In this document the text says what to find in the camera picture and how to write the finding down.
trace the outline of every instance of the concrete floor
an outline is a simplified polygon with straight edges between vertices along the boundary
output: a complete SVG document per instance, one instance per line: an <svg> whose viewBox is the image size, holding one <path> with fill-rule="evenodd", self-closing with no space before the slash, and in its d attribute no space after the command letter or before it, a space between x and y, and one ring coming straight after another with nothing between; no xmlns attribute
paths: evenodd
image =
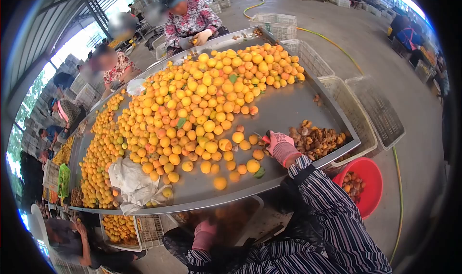
<svg viewBox="0 0 462 274"><path fill-rule="evenodd" d="M249 27L242 11L256 0L231 0L231 7L219 15L230 32ZM406 135L397 143L396 151L401 167L404 221L401 240L393 266L411 255L428 226L427 218L436 196L445 182L443 148L441 142L442 107L413 72L409 63L390 47L386 37L390 24L364 10L346 9L315 0L265 0L265 4L251 9L257 12L282 13L297 16L297 26L318 32L336 42L348 52L366 75L371 75L395 108ZM355 65L337 47L308 32L297 31L304 40L330 65L343 80L359 76ZM155 62L144 46L139 46L131 58L141 69ZM399 225L400 196L393 152L380 152L373 160L384 179L383 196L375 212L364 221L367 231L379 248L390 259ZM264 208L252 231L246 236L260 236L275 225L286 224L290 215L280 215ZM165 228L168 218L163 217ZM144 273L186 273L186 267L170 255L164 247L150 250L136 265Z"/></svg>

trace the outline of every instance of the green leaf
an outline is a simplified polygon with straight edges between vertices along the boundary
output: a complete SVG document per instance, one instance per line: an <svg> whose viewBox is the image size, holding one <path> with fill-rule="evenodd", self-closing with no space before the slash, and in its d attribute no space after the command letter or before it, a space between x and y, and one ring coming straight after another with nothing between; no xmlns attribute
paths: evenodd
<svg viewBox="0 0 462 274"><path fill-rule="evenodd" d="M229 80L234 83L237 80L237 75L230 75Z"/></svg>
<svg viewBox="0 0 462 274"><path fill-rule="evenodd" d="M256 173L254 173L254 178L260 179L265 174L265 169L260 167Z"/></svg>
<svg viewBox="0 0 462 274"><path fill-rule="evenodd" d="M186 118L185 117L181 117L178 119L178 123L176 124L176 128L181 128L184 123L186 123Z"/></svg>

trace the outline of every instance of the stainless steel sorting table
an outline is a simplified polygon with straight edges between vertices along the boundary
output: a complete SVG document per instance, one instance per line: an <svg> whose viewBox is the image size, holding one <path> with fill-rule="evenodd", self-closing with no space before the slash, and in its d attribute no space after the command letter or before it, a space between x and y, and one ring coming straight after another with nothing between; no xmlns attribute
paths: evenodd
<svg viewBox="0 0 462 274"><path fill-rule="evenodd" d="M245 49L252 45L263 45L265 42L269 42L271 44L276 43L274 36L265 29L260 28L263 33L262 36L254 35L254 29L256 29L256 27L223 35L208 41L204 46L193 48L193 51L195 53L197 52L197 54L210 54L212 50L220 52L227 49L234 49L237 51L238 49ZM188 53L189 51L184 51L171 58L163 60L160 63L155 63L145 72L140 74L138 78L147 78L157 71L164 69L169 61L172 61L176 65L180 65ZM298 124L304 119L312 121L313 126L316 127L334 128L338 133L344 132L348 137L347 143L338 150L335 150L327 156L315 161L314 165L316 168L320 168L328 164L358 146L360 144L359 138L337 102L330 96L322 83L303 63L301 66L303 66L306 70L304 73L306 76L305 82L287 85L280 89L268 86L266 93L260 94L249 105L257 105L259 113L254 116L243 114L235 115L235 119L232 122L232 128L223 132L223 134L217 138L228 138L229 140L232 140L232 133L235 132L236 126L240 124L245 127L244 135L246 139L248 139L253 132L265 134L268 129L272 129L276 132L288 133L289 127L298 127ZM120 92L123 88L120 88L113 94ZM321 107L318 107L317 104L313 102L313 98L316 94L318 94L323 101L323 106ZM102 101L98 107L89 113L87 117L88 124L84 135L81 138L76 138L76 140L74 140L71 162L69 165L71 169L72 186L77 185L79 179L81 179L81 170L78 163L82 161L82 158L85 156L86 150L89 147L90 141L94 138L94 134L90 133L90 129L95 122L95 110L98 109L101 111L103 109L102 105L106 103L107 99ZM115 118L122 113L122 109L128 107L128 102L129 98L122 101L117 113L115 114ZM239 151L234 155L236 164L245 164L249 159L251 159L252 151L256 148L261 147L252 146L252 149L248 151L239 149ZM182 162L185 160L188 160L188 158L182 157ZM179 173L181 178L178 183L173 184L174 205L157 208L143 208L134 214L147 215L174 213L228 203L276 188L279 186L285 175L287 175L287 170L283 169L274 159L265 157L261 160L261 165L265 168L266 174L261 179L256 179L252 177L251 174L247 173L242 176L239 182L228 182L228 186L225 190L218 191L214 189L212 179L219 175L228 177L229 171L225 167L225 161L222 159L218 162L221 170L220 173L216 175L203 174L200 171L200 162L201 159L199 158L199 160L194 163L194 169L191 172L184 172L181 169L181 163L176 166L175 171ZM92 213L122 214L121 210L71 208Z"/></svg>

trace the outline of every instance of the red handle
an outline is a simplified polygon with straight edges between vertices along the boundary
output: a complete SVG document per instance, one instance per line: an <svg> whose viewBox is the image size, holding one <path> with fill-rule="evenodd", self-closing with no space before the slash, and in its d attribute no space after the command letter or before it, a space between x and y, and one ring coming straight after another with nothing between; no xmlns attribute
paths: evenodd
<svg viewBox="0 0 462 274"><path fill-rule="evenodd" d="M266 144L270 144L270 143L271 143L271 140L270 140L267 136L263 136L263 137L262 137L262 140L263 140Z"/></svg>

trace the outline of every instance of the floral shirt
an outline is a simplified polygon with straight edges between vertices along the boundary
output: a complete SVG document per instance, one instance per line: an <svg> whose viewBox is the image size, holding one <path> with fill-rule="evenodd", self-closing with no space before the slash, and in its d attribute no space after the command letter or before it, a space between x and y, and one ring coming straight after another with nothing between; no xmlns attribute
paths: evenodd
<svg viewBox="0 0 462 274"><path fill-rule="evenodd" d="M165 48L180 48L179 39L194 36L205 29L213 33L222 27L221 19L203 0L186 0L186 15L169 14L165 24Z"/></svg>
<svg viewBox="0 0 462 274"><path fill-rule="evenodd" d="M124 71L130 66L132 66L133 70L140 70L126 54L121 51L118 52L115 67L111 70L105 71L103 74L104 84L110 84L112 81L119 79Z"/></svg>

